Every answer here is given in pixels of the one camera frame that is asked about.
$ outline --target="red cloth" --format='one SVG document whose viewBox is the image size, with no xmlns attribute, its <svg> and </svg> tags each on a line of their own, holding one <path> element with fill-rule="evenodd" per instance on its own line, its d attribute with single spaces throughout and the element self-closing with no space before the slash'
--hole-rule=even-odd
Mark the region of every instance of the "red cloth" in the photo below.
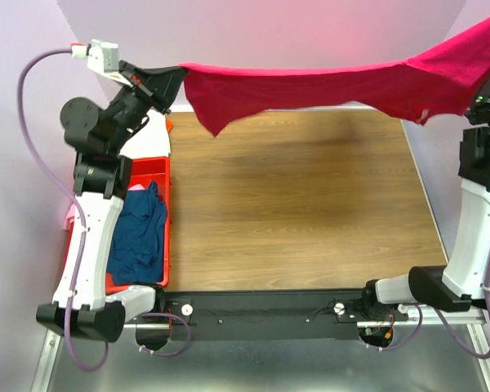
<svg viewBox="0 0 490 392">
<path fill-rule="evenodd" d="M 490 73 L 490 18 L 409 59 L 343 69 L 231 69 L 182 64 L 185 93 L 214 136 L 239 118 L 267 109 L 358 101 L 389 116 L 424 124 L 462 115 Z"/>
</svg>

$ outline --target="orange object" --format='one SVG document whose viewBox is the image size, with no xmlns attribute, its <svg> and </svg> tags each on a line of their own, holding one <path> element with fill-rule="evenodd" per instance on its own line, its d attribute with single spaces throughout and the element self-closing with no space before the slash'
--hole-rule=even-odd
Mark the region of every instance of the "orange object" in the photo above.
<svg viewBox="0 0 490 392">
<path fill-rule="evenodd" d="M 165 221 L 164 230 L 165 239 L 163 240 L 163 278 L 161 282 L 157 282 L 157 284 L 160 286 L 166 287 L 169 283 L 170 268 L 169 245 L 171 242 L 171 161 L 167 157 L 135 159 L 132 162 L 131 182 L 129 184 L 129 188 L 138 184 L 147 188 L 153 180 L 158 184 L 158 196 L 167 206 L 167 220 Z M 67 259 L 67 253 L 69 252 L 69 245 L 73 235 L 73 227 L 74 224 L 71 223 L 69 227 L 65 259 Z M 129 285 L 116 286 L 113 283 L 112 275 L 109 273 L 105 275 L 105 292 L 107 294 L 121 292 L 126 290 L 128 287 Z"/>
</svg>

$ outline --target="purple wall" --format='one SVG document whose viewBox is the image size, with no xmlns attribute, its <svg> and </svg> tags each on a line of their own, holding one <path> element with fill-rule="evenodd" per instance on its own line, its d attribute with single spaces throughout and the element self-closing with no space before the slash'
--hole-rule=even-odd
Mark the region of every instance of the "purple wall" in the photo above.
<svg viewBox="0 0 490 392">
<path fill-rule="evenodd" d="M 74 41 L 54 0 L 0 2 L 0 390 L 26 392 L 46 330 L 37 305 L 51 300 L 60 271 L 69 204 L 35 166 L 16 117 L 16 79 L 41 51 Z M 76 95 L 105 102 L 84 63 L 59 56 L 28 76 L 25 105 L 42 156 L 71 186 L 74 154 L 64 144 L 60 107 Z"/>
<path fill-rule="evenodd" d="M 144 67 L 342 67 L 414 55 L 443 41 L 465 0 L 60 0 L 81 40 L 116 42 Z M 116 93 L 102 82 L 108 96 Z M 187 101 L 181 92 L 177 105 Z"/>
</svg>

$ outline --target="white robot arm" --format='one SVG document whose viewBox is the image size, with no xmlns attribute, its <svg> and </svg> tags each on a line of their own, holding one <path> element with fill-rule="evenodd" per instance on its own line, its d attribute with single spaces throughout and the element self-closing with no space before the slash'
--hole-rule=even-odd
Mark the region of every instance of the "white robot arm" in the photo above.
<svg viewBox="0 0 490 392">
<path fill-rule="evenodd" d="M 420 302 L 447 312 L 490 298 L 490 76 L 465 113 L 472 125 L 463 131 L 459 176 L 462 205 L 456 245 L 448 265 L 414 267 L 397 278 L 369 282 L 382 304 Z"/>
<path fill-rule="evenodd" d="M 74 44 L 72 55 L 87 59 L 89 69 L 122 88 L 106 109 L 79 97 L 68 101 L 60 112 L 65 141 L 77 152 L 73 190 L 86 216 L 80 216 L 76 209 L 64 273 L 51 304 L 38 307 L 37 320 L 62 334 L 65 308 L 72 298 L 73 336 L 113 342 L 119 338 L 125 322 L 163 308 L 157 295 L 160 287 L 132 285 L 123 292 L 105 295 L 110 244 L 131 177 L 132 160 L 120 151 L 147 124 L 151 108 L 169 113 L 187 70 L 137 68 L 118 60 L 118 45 L 101 41 Z M 79 259 L 84 219 L 87 240 Z M 78 260 L 76 288 L 71 292 Z"/>
</svg>

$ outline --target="wooden table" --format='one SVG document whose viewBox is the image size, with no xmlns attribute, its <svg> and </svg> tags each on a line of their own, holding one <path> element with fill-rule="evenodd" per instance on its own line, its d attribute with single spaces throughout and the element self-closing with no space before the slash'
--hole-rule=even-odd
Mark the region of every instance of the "wooden table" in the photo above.
<svg viewBox="0 0 490 392">
<path fill-rule="evenodd" d="M 215 139 L 170 119 L 168 289 L 362 287 L 445 262 L 398 120 L 268 112 Z"/>
</svg>

